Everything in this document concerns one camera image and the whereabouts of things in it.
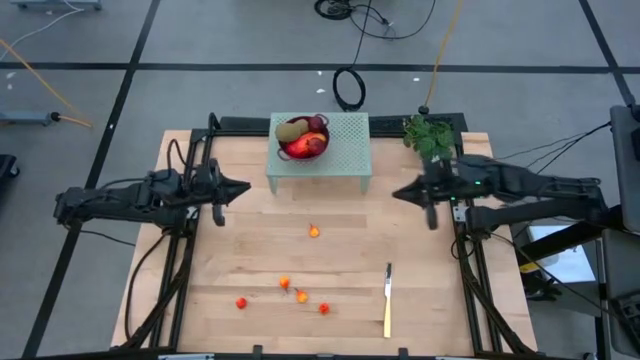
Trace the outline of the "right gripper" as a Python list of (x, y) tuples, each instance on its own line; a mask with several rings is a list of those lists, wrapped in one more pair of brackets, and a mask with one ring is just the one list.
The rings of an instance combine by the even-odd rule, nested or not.
[(436, 230), (438, 228), (438, 215), (435, 206), (447, 198), (443, 187), (445, 182), (452, 178), (451, 161), (424, 162), (423, 170), (422, 183), (418, 180), (413, 181), (394, 191), (392, 196), (395, 199), (414, 205), (421, 205), (423, 200), (427, 225), (430, 230)]

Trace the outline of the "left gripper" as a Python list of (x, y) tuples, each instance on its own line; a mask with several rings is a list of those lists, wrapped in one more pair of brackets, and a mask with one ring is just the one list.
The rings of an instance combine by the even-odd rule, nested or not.
[(202, 198), (204, 203), (212, 205), (212, 217), (214, 223), (223, 227), (226, 220), (223, 214), (223, 206), (227, 206), (230, 197), (239, 197), (251, 189), (251, 184), (242, 180), (229, 179), (233, 186), (229, 193), (226, 188), (226, 178), (220, 170), (218, 160), (211, 158), (196, 168), (192, 180), (192, 190)]

